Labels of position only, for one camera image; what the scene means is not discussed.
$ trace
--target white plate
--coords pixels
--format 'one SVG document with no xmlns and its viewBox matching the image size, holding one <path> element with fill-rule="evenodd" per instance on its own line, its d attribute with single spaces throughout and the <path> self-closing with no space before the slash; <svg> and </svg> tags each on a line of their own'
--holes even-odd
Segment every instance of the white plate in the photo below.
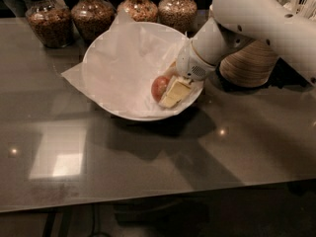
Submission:
<svg viewBox="0 0 316 237">
<path fill-rule="evenodd" d="M 203 83 L 173 109 L 151 96 L 151 84 L 175 60 L 187 37 L 155 23 L 115 26 L 88 48 L 82 63 L 86 95 L 124 119 L 151 121 L 179 114 L 199 96 Z"/>
</svg>

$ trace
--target food item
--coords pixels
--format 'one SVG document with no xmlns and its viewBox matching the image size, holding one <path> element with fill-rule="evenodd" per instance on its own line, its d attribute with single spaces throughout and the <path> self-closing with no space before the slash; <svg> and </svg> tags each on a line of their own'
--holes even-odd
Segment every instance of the food item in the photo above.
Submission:
<svg viewBox="0 0 316 237">
<path fill-rule="evenodd" d="M 161 97 L 166 92 L 170 79 L 166 76 L 158 76 L 151 85 L 151 95 L 156 102 L 161 100 Z"/>
<path fill-rule="evenodd" d="M 30 10 L 27 12 L 27 20 L 36 36 L 47 47 L 63 47 L 73 41 L 73 25 L 68 8 Z"/>
<path fill-rule="evenodd" d="M 186 98 L 192 91 L 192 86 L 189 79 L 182 76 L 173 76 L 166 89 L 165 94 L 162 96 L 159 106 L 164 108 L 173 108 L 184 98 Z"/>
<path fill-rule="evenodd" d="M 158 8 L 150 0 L 124 0 L 118 5 L 118 12 L 125 10 L 136 22 L 157 22 Z"/>
<path fill-rule="evenodd" d="M 194 0 L 161 0 L 158 14 L 161 24 L 184 34 L 190 30 L 198 14 L 198 6 Z"/>
<path fill-rule="evenodd" d="M 103 0 L 82 0 L 72 8 L 71 16 L 83 40 L 92 42 L 109 29 L 115 11 Z"/>
</svg>

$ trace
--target gray table surface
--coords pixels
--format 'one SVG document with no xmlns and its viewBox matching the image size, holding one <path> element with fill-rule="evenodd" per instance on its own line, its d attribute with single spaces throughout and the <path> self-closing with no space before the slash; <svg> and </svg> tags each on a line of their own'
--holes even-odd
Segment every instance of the gray table surface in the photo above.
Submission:
<svg viewBox="0 0 316 237">
<path fill-rule="evenodd" d="M 0 20 L 0 211 L 316 178 L 316 91 L 226 93 L 218 79 L 180 115 L 116 118 L 60 73 L 86 47 L 44 48 Z"/>
</svg>

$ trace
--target jar of nuts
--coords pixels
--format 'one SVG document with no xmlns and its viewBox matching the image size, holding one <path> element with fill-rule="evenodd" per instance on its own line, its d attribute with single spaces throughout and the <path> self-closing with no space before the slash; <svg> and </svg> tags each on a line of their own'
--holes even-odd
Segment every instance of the jar of nuts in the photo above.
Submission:
<svg viewBox="0 0 316 237">
<path fill-rule="evenodd" d="M 154 22 L 158 20 L 158 8 L 150 0 L 124 0 L 118 5 L 118 11 L 125 10 L 137 22 Z"/>
<path fill-rule="evenodd" d="M 108 0 L 79 0 L 72 8 L 71 16 L 82 39 L 90 44 L 109 29 L 116 10 Z"/>
<path fill-rule="evenodd" d="M 161 0 L 158 12 L 161 24 L 184 34 L 195 21 L 198 6 L 194 0 Z"/>
<path fill-rule="evenodd" d="M 69 8 L 56 0 L 31 0 L 26 18 L 33 32 L 46 47 L 64 47 L 73 42 Z"/>
</svg>

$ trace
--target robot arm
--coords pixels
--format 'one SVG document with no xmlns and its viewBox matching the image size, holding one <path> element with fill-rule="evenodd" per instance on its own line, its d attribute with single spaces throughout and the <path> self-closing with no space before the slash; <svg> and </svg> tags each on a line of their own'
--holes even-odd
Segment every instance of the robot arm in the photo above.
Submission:
<svg viewBox="0 0 316 237">
<path fill-rule="evenodd" d="M 213 0 L 210 18 L 189 39 L 176 61 L 181 76 L 204 80 L 228 54 L 261 40 L 316 84 L 316 25 L 276 0 Z"/>
</svg>

